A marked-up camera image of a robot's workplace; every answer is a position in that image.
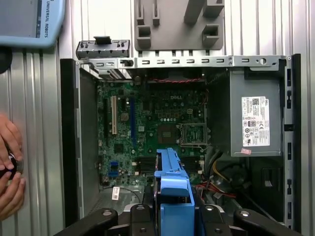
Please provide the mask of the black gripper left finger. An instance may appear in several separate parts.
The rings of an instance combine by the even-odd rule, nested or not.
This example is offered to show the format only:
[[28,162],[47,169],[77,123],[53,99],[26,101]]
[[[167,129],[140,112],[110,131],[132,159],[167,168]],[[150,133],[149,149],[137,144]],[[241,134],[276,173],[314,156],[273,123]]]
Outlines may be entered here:
[[156,236],[152,209],[135,204],[130,211],[118,214],[112,208],[101,208],[80,219],[58,236]]

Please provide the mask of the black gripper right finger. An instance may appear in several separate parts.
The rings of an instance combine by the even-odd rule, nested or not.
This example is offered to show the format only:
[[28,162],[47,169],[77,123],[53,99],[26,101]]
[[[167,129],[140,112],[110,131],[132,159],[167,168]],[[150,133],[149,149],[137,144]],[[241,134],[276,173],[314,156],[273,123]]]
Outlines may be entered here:
[[224,221],[224,211],[218,206],[198,208],[199,236],[300,236],[296,232],[266,216],[251,210],[238,209],[233,213],[232,224]]

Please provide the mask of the person's right hand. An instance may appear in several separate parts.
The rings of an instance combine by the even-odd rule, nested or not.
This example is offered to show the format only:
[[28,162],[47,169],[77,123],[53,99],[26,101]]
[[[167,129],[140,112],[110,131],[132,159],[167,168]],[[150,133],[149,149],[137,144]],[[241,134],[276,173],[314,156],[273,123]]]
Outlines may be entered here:
[[7,172],[0,178],[0,220],[3,221],[15,214],[24,203],[24,191],[26,181],[17,172],[9,185],[11,172]]

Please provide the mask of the person's left hand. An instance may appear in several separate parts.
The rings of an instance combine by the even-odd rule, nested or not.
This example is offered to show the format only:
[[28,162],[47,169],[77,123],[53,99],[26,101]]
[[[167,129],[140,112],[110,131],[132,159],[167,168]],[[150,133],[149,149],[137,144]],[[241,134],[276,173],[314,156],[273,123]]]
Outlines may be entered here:
[[0,115],[0,169],[13,169],[13,164],[8,157],[8,150],[17,160],[22,160],[22,136],[18,128],[7,116]]

